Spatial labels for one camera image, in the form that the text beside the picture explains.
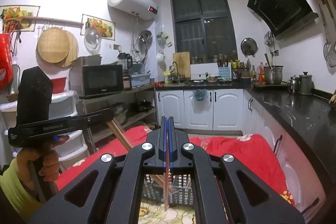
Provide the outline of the green left sleeve forearm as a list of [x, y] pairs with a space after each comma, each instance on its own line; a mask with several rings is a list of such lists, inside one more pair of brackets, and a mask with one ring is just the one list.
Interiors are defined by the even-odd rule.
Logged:
[[1, 174], [1, 217], [5, 223], [27, 223], [42, 203], [23, 187], [16, 172], [17, 159]]

